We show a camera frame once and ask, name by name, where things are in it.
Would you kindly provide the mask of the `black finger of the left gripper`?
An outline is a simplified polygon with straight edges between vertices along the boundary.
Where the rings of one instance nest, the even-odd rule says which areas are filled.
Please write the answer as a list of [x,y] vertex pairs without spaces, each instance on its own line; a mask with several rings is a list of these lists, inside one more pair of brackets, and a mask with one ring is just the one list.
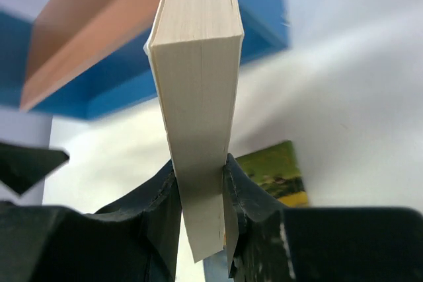
[[59,149],[25,147],[1,142],[1,181],[22,196],[49,173],[69,161]]

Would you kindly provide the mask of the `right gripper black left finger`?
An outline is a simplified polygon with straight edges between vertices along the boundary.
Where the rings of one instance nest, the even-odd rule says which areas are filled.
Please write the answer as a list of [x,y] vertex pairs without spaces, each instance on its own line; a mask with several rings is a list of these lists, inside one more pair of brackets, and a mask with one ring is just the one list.
[[1,204],[2,281],[174,281],[181,203],[173,166],[82,214]]

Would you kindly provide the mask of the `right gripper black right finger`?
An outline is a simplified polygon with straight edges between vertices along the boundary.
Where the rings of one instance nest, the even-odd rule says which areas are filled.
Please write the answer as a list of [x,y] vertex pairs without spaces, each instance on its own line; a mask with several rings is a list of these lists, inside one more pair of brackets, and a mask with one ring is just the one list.
[[405,207],[288,207],[232,156],[223,167],[235,281],[421,281],[422,215]]

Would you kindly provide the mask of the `Little Women book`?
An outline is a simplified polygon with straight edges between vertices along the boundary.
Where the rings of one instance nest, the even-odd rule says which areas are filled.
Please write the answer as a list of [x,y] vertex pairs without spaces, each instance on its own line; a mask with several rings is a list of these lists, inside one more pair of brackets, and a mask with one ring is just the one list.
[[238,0],[160,0],[144,47],[195,262],[223,248],[222,174],[243,38]]

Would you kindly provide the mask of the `Animal Farm book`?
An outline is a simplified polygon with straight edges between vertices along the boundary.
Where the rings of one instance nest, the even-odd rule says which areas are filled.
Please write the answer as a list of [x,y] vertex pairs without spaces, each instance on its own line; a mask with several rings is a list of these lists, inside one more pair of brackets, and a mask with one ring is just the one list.
[[284,205],[309,205],[292,141],[243,155],[237,162],[251,180]]

